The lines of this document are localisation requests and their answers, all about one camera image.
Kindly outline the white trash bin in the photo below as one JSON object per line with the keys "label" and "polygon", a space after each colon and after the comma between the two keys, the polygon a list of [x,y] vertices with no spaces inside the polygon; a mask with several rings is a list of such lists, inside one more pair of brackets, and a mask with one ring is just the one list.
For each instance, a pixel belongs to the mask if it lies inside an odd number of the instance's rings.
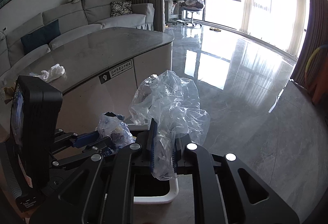
{"label": "white trash bin", "polygon": [[160,181],[152,175],[154,146],[157,135],[157,123],[151,121],[136,125],[127,121],[130,133],[136,137],[136,143],[142,146],[142,154],[135,159],[134,165],[134,204],[160,205],[172,202],[179,193],[177,179]]}

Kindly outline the right floral cushion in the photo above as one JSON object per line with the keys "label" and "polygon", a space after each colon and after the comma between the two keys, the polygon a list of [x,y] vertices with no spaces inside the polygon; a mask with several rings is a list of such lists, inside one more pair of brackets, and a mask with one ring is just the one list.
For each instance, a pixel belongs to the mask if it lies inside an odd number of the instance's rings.
{"label": "right floral cushion", "polygon": [[132,14],[131,1],[113,1],[111,2],[111,17]]}

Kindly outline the brown torn paper wrapper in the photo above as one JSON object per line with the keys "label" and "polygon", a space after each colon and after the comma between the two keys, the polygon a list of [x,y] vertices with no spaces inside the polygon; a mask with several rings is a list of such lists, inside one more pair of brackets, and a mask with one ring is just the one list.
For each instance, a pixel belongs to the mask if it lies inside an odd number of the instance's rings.
{"label": "brown torn paper wrapper", "polygon": [[1,89],[1,97],[5,104],[8,104],[9,102],[12,101],[13,96],[15,94],[15,87],[16,87],[16,85],[13,85],[13,86],[9,86],[9,87],[3,87]]}

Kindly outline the cluttered desk by window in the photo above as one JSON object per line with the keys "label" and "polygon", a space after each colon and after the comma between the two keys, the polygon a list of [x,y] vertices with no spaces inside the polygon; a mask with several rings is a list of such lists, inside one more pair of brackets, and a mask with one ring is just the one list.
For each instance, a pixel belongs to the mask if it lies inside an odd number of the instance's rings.
{"label": "cluttered desk by window", "polygon": [[165,24],[176,25],[182,22],[183,19],[183,9],[182,3],[184,0],[164,0],[164,14],[165,14]]}

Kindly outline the grey fabric sofa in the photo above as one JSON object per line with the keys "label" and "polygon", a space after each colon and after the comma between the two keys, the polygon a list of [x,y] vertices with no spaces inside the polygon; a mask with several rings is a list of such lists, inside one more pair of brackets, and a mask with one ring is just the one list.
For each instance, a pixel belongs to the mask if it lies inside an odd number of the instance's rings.
{"label": "grey fabric sofa", "polygon": [[[129,14],[115,14],[123,0],[81,0],[67,3],[35,15],[9,32],[1,42],[1,79],[13,71],[20,71],[51,50],[87,34],[112,27],[153,30],[155,9],[151,3],[131,5]],[[21,37],[57,21],[60,35],[25,54]]]}

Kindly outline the blue printed plastic bag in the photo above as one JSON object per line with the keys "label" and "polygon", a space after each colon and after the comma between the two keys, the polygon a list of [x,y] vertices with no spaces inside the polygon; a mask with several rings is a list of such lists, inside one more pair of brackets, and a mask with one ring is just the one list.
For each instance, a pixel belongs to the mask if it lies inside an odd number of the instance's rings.
{"label": "blue printed plastic bag", "polygon": [[113,112],[101,114],[97,132],[99,133],[99,141],[101,139],[111,139],[105,149],[101,151],[103,156],[116,153],[118,150],[136,141],[136,137],[130,133],[128,125],[124,123],[124,116]]}

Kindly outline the table label sticker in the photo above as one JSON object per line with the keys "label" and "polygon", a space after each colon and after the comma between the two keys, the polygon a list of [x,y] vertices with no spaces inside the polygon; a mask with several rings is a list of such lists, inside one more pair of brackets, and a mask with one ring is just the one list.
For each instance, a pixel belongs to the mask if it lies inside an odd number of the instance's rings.
{"label": "table label sticker", "polygon": [[106,83],[107,81],[119,76],[120,74],[130,70],[133,68],[133,60],[130,59],[124,63],[121,63],[109,70],[107,70],[106,72],[104,72],[103,74],[99,75],[99,81],[101,84]]}

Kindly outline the office chair with clothes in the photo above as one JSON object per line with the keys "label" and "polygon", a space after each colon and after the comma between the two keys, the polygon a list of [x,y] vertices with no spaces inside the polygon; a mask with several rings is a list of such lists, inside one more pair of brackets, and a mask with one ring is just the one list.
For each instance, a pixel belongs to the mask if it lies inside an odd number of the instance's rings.
{"label": "office chair with clothes", "polygon": [[205,3],[203,0],[184,0],[184,2],[181,3],[181,8],[191,14],[191,18],[186,21],[186,25],[190,24],[193,28],[196,27],[198,23],[194,21],[194,14],[200,13],[204,7]]}

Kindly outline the clear plastic bag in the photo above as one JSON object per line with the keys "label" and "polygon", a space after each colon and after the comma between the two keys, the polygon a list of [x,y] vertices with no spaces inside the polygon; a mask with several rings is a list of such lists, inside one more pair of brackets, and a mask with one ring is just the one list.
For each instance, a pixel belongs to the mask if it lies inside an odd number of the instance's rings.
{"label": "clear plastic bag", "polygon": [[210,115],[200,107],[198,89],[193,80],[180,78],[173,71],[146,78],[129,106],[136,125],[157,123],[151,153],[151,172],[156,179],[176,178],[173,164],[175,140],[189,135],[193,143],[203,145],[210,126]]}

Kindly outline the slippers on floor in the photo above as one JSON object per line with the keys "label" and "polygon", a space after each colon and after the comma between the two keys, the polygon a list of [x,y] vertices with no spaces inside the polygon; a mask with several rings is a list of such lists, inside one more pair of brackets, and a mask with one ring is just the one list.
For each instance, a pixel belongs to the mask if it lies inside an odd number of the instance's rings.
{"label": "slippers on floor", "polygon": [[215,32],[221,32],[221,29],[217,28],[217,27],[210,27],[211,31],[215,31]]}

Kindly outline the teal rectangular cushion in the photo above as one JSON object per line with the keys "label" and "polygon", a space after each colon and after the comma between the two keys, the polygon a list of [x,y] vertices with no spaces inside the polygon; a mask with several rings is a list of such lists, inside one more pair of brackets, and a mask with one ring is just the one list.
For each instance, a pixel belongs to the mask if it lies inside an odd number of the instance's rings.
{"label": "teal rectangular cushion", "polygon": [[27,55],[40,46],[48,45],[54,38],[60,35],[58,19],[32,33],[26,34],[20,38],[24,54]]}

